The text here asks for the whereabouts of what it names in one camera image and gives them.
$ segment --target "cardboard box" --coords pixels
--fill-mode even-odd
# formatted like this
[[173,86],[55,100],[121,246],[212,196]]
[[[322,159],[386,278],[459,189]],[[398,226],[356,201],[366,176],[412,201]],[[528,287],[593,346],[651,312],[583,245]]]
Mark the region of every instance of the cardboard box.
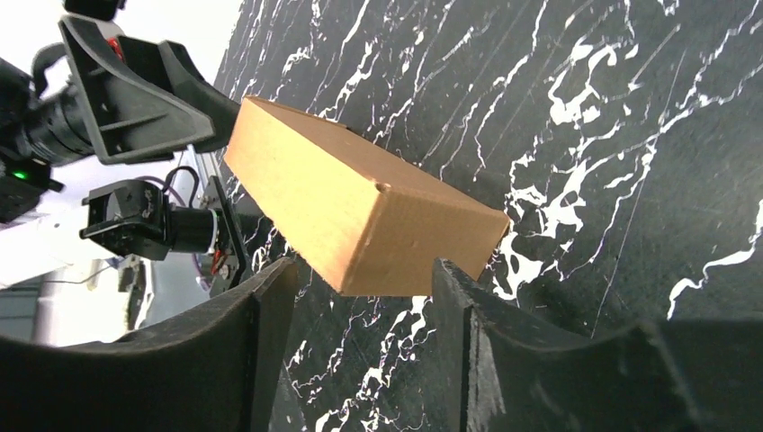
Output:
[[241,104],[225,161],[342,295],[430,295],[437,257],[476,279],[509,223],[341,125],[256,97]]

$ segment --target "black plastic bracket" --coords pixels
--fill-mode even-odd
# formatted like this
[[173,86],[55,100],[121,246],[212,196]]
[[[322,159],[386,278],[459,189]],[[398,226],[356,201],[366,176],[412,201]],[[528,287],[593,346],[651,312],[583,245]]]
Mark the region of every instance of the black plastic bracket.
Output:
[[207,115],[131,70],[97,24],[68,15],[59,27],[85,128],[101,163],[158,160],[214,137]]

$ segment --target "cable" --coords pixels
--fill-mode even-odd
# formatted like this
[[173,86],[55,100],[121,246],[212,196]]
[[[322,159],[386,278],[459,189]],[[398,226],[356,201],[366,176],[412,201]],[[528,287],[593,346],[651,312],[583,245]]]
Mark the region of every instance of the cable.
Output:
[[199,256],[197,254],[191,254],[193,259],[193,266],[196,267],[196,282],[201,286],[201,288],[205,292],[209,292],[211,289],[209,283],[207,283],[207,278],[204,277],[204,272],[202,270],[202,264],[199,262]]
[[[156,183],[156,184],[158,184],[159,186],[161,186],[161,187],[162,187],[162,190],[164,190],[164,188],[166,187],[166,183],[165,183],[165,181],[164,181],[164,180],[162,180],[162,179],[160,179],[160,178],[158,178],[158,177],[154,177],[154,176],[152,176],[152,175],[142,175],[142,176],[140,176],[140,177],[136,177],[135,179],[136,179],[136,180],[143,180],[143,181],[146,181],[146,182],[153,182],[153,183]],[[172,186],[166,187],[166,192],[169,192],[169,193],[170,193],[170,194],[171,194],[171,195],[172,195],[172,196],[173,196],[173,197],[174,197],[174,198],[177,200],[177,203],[178,203],[178,204],[180,204],[180,205],[182,205],[183,207],[185,207],[185,200],[184,200],[184,199],[183,199],[183,197],[182,197],[182,196],[180,196],[180,194],[179,194],[179,193],[178,193],[178,192],[177,192],[177,191],[174,189],[174,187],[172,187]]]
[[98,270],[97,272],[95,272],[93,274],[90,274],[85,279],[83,279],[83,280],[81,280],[79,282],[73,282],[73,281],[45,281],[45,282],[50,283],[50,284],[73,284],[73,285],[85,284],[87,282],[90,282],[90,280],[92,280],[96,276],[100,275],[101,273],[103,273],[103,272],[105,272],[106,270],[109,270],[109,269],[113,269],[113,267],[111,267],[110,265],[107,265],[106,267],[102,268],[101,270]]
[[162,189],[162,192],[166,192],[167,189],[172,184],[172,181],[175,180],[175,175],[178,171],[187,171],[189,174],[191,174],[191,177],[193,177],[193,190],[191,191],[191,199],[188,201],[188,208],[193,208],[193,198],[196,197],[196,194],[199,192],[199,184],[202,182],[199,178],[199,173],[196,172],[195,169],[191,168],[190,166],[183,165],[178,166],[177,168],[172,169],[169,173],[167,173],[166,179],[165,179],[165,188]]

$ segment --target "black mount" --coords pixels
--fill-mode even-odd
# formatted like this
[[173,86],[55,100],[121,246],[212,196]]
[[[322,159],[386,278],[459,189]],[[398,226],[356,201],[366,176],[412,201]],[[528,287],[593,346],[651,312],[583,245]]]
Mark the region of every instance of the black mount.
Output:
[[72,80],[95,155],[105,165],[170,160],[228,144],[238,104],[206,83],[185,47],[120,36],[120,52],[97,24],[60,23]]

